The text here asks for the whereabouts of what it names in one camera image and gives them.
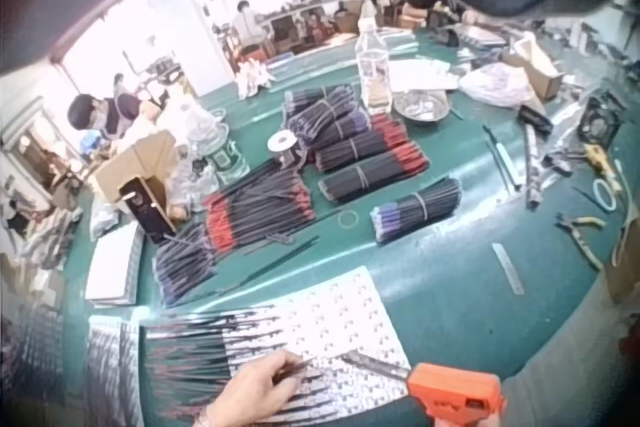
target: water bottle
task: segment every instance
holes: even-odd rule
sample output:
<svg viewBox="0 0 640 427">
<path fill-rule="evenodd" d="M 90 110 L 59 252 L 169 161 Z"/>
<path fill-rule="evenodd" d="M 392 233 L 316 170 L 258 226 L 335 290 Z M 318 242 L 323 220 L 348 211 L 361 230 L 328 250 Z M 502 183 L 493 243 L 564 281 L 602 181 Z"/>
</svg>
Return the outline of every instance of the water bottle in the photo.
<svg viewBox="0 0 640 427">
<path fill-rule="evenodd" d="M 375 18 L 358 22 L 360 38 L 356 44 L 356 59 L 362 101 L 371 115 L 391 112 L 391 84 L 389 82 L 389 51 L 378 35 Z"/>
</svg>

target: black hair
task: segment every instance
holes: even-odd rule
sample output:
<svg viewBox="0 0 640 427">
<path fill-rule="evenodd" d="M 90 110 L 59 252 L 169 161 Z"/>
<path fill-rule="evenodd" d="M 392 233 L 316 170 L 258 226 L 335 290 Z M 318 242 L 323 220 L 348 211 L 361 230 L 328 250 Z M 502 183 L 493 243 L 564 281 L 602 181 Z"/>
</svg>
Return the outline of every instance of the black hair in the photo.
<svg viewBox="0 0 640 427">
<path fill-rule="evenodd" d="M 67 111 L 67 119 L 74 129 L 86 130 L 89 128 L 94 100 L 98 99 L 89 94 L 80 94 L 73 99 Z"/>
</svg>

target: bracelet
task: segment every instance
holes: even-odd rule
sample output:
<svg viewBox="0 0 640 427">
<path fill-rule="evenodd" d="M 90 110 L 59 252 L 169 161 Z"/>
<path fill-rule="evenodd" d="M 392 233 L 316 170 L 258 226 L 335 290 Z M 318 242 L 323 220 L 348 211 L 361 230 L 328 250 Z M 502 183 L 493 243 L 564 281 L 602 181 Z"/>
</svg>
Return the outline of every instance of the bracelet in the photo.
<svg viewBox="0 0 640 427">
<path fill-rule="evenodd" d="M 206 407 L 202 409 L 202 411 L 200 412 L 200 415 L 198 415 L 198 418 L 196 419 L 196 422 L 193 424 L 193 427 L 213 427 L 213 425 L 209 423 L 209 417 L 207 417 Z"/>
</svg>

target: orange soldering iron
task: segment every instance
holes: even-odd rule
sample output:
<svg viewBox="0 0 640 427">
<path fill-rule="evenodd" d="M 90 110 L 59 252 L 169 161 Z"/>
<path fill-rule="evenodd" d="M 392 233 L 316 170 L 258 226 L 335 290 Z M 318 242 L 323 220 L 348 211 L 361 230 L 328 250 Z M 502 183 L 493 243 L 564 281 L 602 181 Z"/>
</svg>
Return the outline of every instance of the orange soldering iron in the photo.
<svg viewBox="0 0 640 427">
<path fill-rule="evenodd" d="M 427 415 L 454 426 L 474 426 L 507 405 L 500 379 L 493 374 L 418 364 L 413 370 L 368 357 L 355 350 L 340 358 L 348 364 L 406 382 L 409 394 L 418 399 Z"/>
</svg>

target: yellow pliers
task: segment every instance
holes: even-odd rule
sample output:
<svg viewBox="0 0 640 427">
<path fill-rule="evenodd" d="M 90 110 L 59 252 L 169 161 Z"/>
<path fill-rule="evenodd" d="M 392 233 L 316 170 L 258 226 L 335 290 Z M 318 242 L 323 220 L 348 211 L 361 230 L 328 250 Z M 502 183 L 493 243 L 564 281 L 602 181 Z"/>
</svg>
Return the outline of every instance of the yellow pliers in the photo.
<svg viewBox="0 0 640 427">
<path fill-rule="evenodd" d="M 600 220 L 597 217 L 579 217 L 577 219 L 568 219 L 563 214 L 558 213 L 557 215 L 558 222 L 556 225 L 565 229 L 567 232 L 571 234 L 573 240 L 575 240 L 576 244 L 584 254 L 584 256 L 589 260 L 591 265 L 595 267 L 598 271 L 604 270 L 604 265 L 600 260 L 595 256 L 591 248 L 587 245 L 587 243 L 582 238 L 578 227 L 583 225 L 593 225 L 599 229 L 602 229 L 606 223 L 603 220 Z"/>
</svg>

